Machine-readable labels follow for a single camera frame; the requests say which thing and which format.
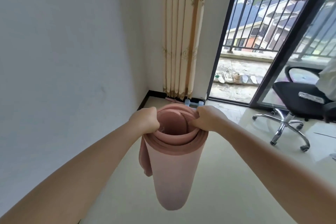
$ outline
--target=white cloth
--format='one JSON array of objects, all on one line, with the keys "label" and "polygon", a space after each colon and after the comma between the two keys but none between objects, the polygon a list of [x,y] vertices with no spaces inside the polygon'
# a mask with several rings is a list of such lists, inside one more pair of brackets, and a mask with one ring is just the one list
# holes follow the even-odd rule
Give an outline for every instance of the white cloth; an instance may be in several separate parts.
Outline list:
[{"label": "white cloth", "polygon": [[327,98],[336,101],[336,57],[333,57],[320,72],[316,86]]}]

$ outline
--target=rolled yoga mat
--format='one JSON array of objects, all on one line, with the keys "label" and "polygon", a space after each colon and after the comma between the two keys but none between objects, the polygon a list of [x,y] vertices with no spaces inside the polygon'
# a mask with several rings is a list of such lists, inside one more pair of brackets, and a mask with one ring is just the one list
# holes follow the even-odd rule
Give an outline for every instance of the rolled yoga mat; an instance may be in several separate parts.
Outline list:
[{"label": "rolled yoga mat", "polygon": [[188,125],[198,113],[183,104],[169,104],[157,111],[160,128],[141,138],[139,162],[153,175],[158,201],[167,210],[186,203],[208,132]]}]

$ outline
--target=beige patterned curtain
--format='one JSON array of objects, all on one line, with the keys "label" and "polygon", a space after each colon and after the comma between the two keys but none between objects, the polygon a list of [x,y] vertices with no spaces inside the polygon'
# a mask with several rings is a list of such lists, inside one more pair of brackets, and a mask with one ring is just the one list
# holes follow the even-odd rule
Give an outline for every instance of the beige patterned curtain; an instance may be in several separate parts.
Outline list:
[{"label": "beige patterned curtain", "polygon": [[162,0],[163,91],[191,98],[204,0]]}]

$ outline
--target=chair caster wheel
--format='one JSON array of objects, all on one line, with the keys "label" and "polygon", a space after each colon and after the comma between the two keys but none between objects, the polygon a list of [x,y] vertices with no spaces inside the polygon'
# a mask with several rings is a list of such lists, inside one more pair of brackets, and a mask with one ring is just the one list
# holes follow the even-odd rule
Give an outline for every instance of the chair caster wheel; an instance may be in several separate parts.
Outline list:
[{"label": "chair caster wheel", "polygon": [[300,147],[300,150],[306,152],[307,150],[309,150],[309,147],[307,145],[303,145]]},{"label": "chair caster wheel", "polygon": [[299,125],[296,126],[297,130],[301,130],[302,128],[303,128],[303,124],[302,123],[300,123]]}]

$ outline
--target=black office chair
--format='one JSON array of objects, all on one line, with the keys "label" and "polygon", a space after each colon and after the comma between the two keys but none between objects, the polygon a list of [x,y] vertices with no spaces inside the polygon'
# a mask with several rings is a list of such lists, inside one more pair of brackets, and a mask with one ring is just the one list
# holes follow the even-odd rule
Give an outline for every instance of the black office chair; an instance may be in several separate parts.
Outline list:
[{"label": "black office chair", "polygon": [[[330,121],[336,121],[336,102],[328,99],[326,95],[313,84],[293,82],[289,74],[289,71],[293,68],[309,71],[317,75],[318,77],[319,72],[321,72],[321,69],[288,65],[285,68],[285,74],[289,82],[275,82],[272,86],[275,93],[279,96],[283,104],[289,110],[288,115],[284,116],[279,109],[275,108],[274,112],[279,114],[281,118],[276,118],[262,113],[253,115],[252,118],[253,120],[256,120],[257,117],[266,117],[280,122],[280,127],[275,133],[275,136],[270,141],[271,145],[277,144],[277,140],[281,136],[284,128],[287,127],[298,133],[303,138],[306,145],[301,146],[300,149],[303,152],[306,152],[310,148],[310,144],[305,135],[300,132],[303,127],[303,121],[293,120],[293,118],[304,118],[305,121],[308,121],[309,119],[324,120],[327,123],[329,123]],[[325,103],[320,104],[308,99],[301,98],[298,95],[299,92],[304,92],[313,96],[323,98]]]}]

